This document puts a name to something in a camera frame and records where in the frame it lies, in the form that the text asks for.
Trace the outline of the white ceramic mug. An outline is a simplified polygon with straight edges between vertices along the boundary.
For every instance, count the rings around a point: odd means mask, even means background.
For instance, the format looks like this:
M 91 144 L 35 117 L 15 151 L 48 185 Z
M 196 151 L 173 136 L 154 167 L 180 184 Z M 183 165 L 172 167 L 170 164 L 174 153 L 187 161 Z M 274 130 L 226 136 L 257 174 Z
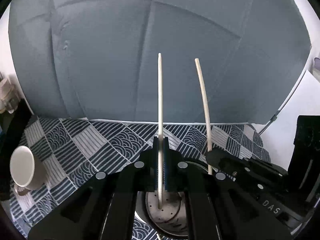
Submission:
M 47 172 L 40 159 L 27 146 L 18 146 L 10 158 L 10 174 L 15 183 L 15 193 L 25 196 L 42 187 Z

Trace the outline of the blue patterned tablecloth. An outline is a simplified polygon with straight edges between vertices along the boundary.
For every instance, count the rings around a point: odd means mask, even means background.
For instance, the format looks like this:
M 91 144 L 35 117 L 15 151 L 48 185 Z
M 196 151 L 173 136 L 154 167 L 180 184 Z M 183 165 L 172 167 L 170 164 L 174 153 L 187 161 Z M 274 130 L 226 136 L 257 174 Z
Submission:
M 26 238 L 29 231 L 98 171 L 121 171 L 151 148 L 156 124 L 35 118 L 23 130 L 18 146 L 27 146 L 47 171 L 44 185 L 24 197 L 10 193 L 10 214 Z M 207 150 L 205 125 L 164 125 L 169 147 L 184 158 L 199 159 Z M 211 126 L 213 147 L 242 158 L 271 158 L 249 124 Z

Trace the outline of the black steel utensil cup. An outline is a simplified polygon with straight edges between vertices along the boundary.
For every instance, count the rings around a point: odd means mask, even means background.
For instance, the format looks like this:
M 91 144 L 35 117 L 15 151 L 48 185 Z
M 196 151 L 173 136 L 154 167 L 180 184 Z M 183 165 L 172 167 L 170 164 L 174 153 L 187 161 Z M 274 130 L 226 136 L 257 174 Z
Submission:
M 177 168 L 178 170 L 184 171 L 186 168 L 193 168 L 192 175 L 206 174 L 208 175 L 208 167 L 205 167 L 204 162 L 193 158 L 182 158 L 180 153 L 173 151 L 174 158 L 173 163 L 176 166 L 170 166 Z M 186 208 L 185 192 L 178 187 L 176 189 L 176 178 L 173 182 L 170 180 L 163 184 L 162 192 L 162 205 L 159 209 L 158 205 L 158 190 L 157 190 L 157 153 L 154 156 L 152 149 L 143 151 L 139 156 L 139 161 L 146 165 L 151 165 L 150 178 L 145 179 L 144 182 L 148 181 L 148 190 L 139 191 L 137 195 L 135 219 L 140 219 L 140 224 L 148 224 L 153 230 L 157 232 L 158 239 L 189 239 L 189 229 L 193 232 L 192 226 L 188 226 L 188 217 L 191 219 L 196 218 L 196 222 L 207 222 L 210 226 L 212 235 L 209 231 L 205 236 L 213 236 L 212 239 L 221 239 L 221 230 L 216 223 L 214 218 L 214 211 L 209 206 L 199 206 L 199 216 L 191 216 L 190 213 L 187 215 L 188 209 Z

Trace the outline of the grey-blue backdrop cloth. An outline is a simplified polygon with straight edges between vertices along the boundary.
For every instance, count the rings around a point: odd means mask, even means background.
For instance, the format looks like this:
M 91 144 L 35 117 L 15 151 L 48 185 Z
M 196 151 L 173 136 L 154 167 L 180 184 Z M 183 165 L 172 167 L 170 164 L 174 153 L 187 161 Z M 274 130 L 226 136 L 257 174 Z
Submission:
M 12 58 L 34 113 L 62 118 L 266 123 L 310 38 L 294 0 L 12 0 Z

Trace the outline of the chopstick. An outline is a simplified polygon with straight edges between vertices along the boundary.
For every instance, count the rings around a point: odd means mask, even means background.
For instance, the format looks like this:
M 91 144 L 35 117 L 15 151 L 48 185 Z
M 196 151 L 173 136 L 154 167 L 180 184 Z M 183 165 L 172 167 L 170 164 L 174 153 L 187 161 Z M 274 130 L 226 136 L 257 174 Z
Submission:
M 158 208 L 163 206 L 163 73 L 162 55 L 158 54 Z
M 205 121 L 206 121 L 207 153 L 209 153 L 210 151 L 212 151 L 210 115 L 209 115 L 208 99 L 207 99 L 202 69 L 201 69 L 200 61 L 198 58 L 195 59 L 195 65 L 196 65 L 196 70 L 197 70 L 197 74 L 198 74 L 198 78 L 199 78 L 200 90 L 201 90 L 201 95 L 202 95 L 204 117 L 205 117 Z

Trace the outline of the white board panel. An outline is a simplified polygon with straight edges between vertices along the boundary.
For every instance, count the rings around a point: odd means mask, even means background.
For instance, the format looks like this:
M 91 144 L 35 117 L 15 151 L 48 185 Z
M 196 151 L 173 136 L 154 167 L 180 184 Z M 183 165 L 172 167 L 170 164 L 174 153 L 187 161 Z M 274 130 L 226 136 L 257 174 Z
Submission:
M 293 155 L 300 115 L 319 115 L 319 81 L 308 70 L 277 119 L 261 135 L 271 162 L 285 169 Z

